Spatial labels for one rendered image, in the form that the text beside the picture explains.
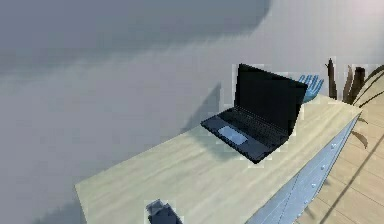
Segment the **black open laptop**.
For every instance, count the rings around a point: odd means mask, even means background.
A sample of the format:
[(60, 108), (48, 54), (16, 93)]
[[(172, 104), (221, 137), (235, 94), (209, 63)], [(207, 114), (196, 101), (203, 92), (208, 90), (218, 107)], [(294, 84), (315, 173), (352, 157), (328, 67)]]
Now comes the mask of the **black open laptop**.
[(234, 106), (201, 126), (257, 164), (289, 139), (307, 88), (302, 82), (240, 64)]

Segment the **pale wood desk with drawers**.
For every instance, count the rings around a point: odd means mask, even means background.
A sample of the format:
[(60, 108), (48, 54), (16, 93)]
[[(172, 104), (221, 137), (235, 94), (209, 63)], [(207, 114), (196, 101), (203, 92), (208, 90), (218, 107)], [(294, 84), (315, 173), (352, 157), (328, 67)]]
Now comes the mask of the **pale wood desk with drawers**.
[(149, 224), (169, 204), (183, 224), (293, 224), (329, 173), (359, 108), (319, 95), (289, 140), (253, 163), (201, 126), (76, 184), (87, 224)]

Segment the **dark brown house plant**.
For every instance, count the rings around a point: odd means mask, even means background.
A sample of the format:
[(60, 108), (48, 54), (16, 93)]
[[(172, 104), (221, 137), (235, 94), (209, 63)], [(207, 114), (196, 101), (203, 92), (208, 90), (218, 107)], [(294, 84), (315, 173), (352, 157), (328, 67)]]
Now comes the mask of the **dark brown house plant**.
[[(335, 68), (332, 59), (328, 60), (326, 67), (328, 73), (329, 97), (337, 99)], [(365, 69), (363, 67), (356, 67), (355, 71), (352, 71), (352, 67), (348, 66), (347, 78), (342, 93), (342, 102), (356, 105), (362, 96), (380, 79), (384, 80), (384, 65), (378, 66), (368, 75), (368, 77), (365, 77)]]

